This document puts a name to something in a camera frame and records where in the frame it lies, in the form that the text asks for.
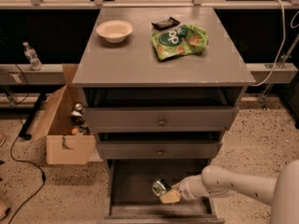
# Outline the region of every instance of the gray cabinet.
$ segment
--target gray cabinet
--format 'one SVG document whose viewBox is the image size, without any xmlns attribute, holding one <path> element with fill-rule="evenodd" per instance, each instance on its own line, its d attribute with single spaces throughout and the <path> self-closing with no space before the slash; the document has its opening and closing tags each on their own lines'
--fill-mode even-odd
<svg viewBox="0 0 299 224">
<path fill-rule="evenodd" d="M 206 50 L 158 61 L 150 23 L 165 16 L 206 29 Z M 109 20 L 134 31 L 109 44 L 95 32 Z M 210 200 L 162 205 L 150 188 L 157 178 L 173 185 L 201 173 L 254 82 L 212 8 L 103 8 L 73 80 L 110 174 L 101 223 L 223 223 Z"/>
</svg>

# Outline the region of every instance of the black cable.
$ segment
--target black cable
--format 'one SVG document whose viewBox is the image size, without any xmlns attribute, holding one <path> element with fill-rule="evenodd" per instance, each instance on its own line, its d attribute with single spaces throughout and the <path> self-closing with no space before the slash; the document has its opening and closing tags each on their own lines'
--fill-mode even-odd
<svg viewBox="0 0 299 224">
<path fill-rule="evenodd" d="M 27 79 L 26 79 L 26 76 L 24 75 L 24 73 L 23 73 L 23 71 L 19 68 L 19 66 L 17 65 L 17 64 L 15 64 L 17 67 L 18 67 L 18 69 L 21 71 L 21 74 L 22 74 L 22 76 L 23 76 L 23 78 L 25 79 L 25 81 L 26 81 L 26 84 L 28 85 L 28 81 L 27 81 Z M 27 98 L 28 98 L 28 96 L 29 96 L 29 93 L 27 93 L 27 95 L 25 96 L 25 98 L 23 98 L 21 101 L 19 101 L 16 105 L 15 105 L 15 108 L 17 107 L 17 105 L 19 105 L 21 102 L 23 102 L 24 100 L 26 100 Z M 44 171 L 37 165 L 37 164 L 35 164 L 34 162 L 32 162 L 32 161 L 24 161 L 24 160 L 17 160 L 14 156 L 13 156 L 13 152 L 12 152 L 12 150 L 13 150 L 13 148 L 14 148 L 14 146 L 15 146 L 15 144 L 16 144 L 16 141 L 17 141 L 17 139 L 19 138 L 19 136 L 17 136 L 16 138 L 15 138 L 15 140 L 13 141 L 13 143 L 12 143 L 12 145 L 11 145 L 11 148 L 10 148 L 10 157 L 11 157 L 11 159 L 12 160 L 14 160 L 14 161 L 17 161 L 17 162 L 23 162 L 23 163 L 29 163 L 29 164 L 31 164 L 31 165 L 33 165 L 35 168 L 37 168 L 40 172 L 41 172 L 41 177 L 42 177 L 42 181 L 43 181 L 43 183 L 42 183 L 42 185 L 29 197 L 29 198 L 27 198 L 19 207 L 18 207 L 18 209 L 15 211 L 15 213 L 13 214 L 13 216 L 11 217 L 11 219 L 10 219 L 10 221 L 8 222 L 8 224 L 10 224 L 11 223 L 11 221 L 13 220 L 13 218 L 18 214 L 18 212 L 21 210 L 21 208 L 27 203 L 27 202 L 29 202 L 34 196 L 36 196 L 37 194 L 38 194 L 38 192 L 44 187 L 44 185 L 45 185 L 45 182 L 46 182 L 46 175 L 45 175 L 45 173 L 44 173 Z"/>
</svg>

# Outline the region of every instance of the terrazzo floor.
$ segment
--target terrazzo floor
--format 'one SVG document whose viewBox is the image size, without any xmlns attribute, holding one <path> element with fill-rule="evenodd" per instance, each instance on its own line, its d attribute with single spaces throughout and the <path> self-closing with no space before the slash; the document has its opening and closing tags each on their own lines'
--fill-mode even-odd
<svg viewBox="0 0 299 224">
<path fill-rule="evenodd" d="M 269 110 L 263 111 L 255 98 L 242 99 L 240 112 L 224 135 L 221 151 L 212 164 L 237 173 L 277 177 L 287 163 L 299 159 L 299 131 L 288 109 L 276 96 L 268 97 L 266 105 Z M 37 112 L 31 130 L 38 125 L 42 112 Z M 0 131 L 7 135 L 0 147 L 0 160 L 5 162 L 0 166 L 0 198 L 11 205 L 11 211 L 0 220 L 1 224 L 8 224 L 17 208 L 42 184 L 39 170 L 10 157 L 12 143 L 20 129 L 18 116 L 0 115 Z M 102 162 L 48 165 L 45 138 L 32 143 L 17 138 L 12 153 L 18 160 L 33 161 L 40 166 L 46 182 L 11 224 L 101 223 L 108 182 Z M 217 216 L 224 217 L 228 224 L 266 224 L 269 221 L 270 207 L 241 194 L 214 199 L 214 204 Z"/>
</svg>

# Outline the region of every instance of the drawer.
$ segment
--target drawer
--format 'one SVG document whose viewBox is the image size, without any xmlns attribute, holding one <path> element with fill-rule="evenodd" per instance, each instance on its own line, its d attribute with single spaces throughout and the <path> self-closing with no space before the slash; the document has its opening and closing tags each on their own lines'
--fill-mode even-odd
<svg viewBox="0 0 299 224">
<path fill-rule="evenodd" d="M 106 216 L 101 223 L 224 223 L 207 198 L 165 205 L 151 191 L 158 178 L 171 186 L 186 176 L 199 175 L 205 166 L 203 160 L 113 161 Z"/>
<path fill-rule="evenodd" d="M 209 159 L 216 157 L 221 142 L 198 143 L 99 143 L 101 159 Z"/>
<path fill-rule="evenodd" d="M 93 133 L 225 131 L 238 112 L 237 106 L 85 108 Z"/>
<path fill-rule="evenodd" d="M 232 87 L 84 89 L 88 107 L 233 105 L 238 93 Z"/>
</svg>

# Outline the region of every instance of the cabinet top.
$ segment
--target cabinet top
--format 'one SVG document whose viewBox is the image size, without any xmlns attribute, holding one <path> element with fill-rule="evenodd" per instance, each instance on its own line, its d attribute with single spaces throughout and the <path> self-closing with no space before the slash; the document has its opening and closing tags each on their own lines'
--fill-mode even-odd
<svg viewBox="0 0 299 224">
<path fill-rule="evenodd" d="M 208 45 L 199 54 L 160 61 L 151 42 L 151 25 L 173 17 L 180 25 L 206 30 Z M 99 37 L 104 21 L 129 21 L 133 32 L 119 44 Z M 255 80 L 211 7 L 104 7 L 101 9 L 73 84 L 78 87 L 248 86 Z"/>
</svg>

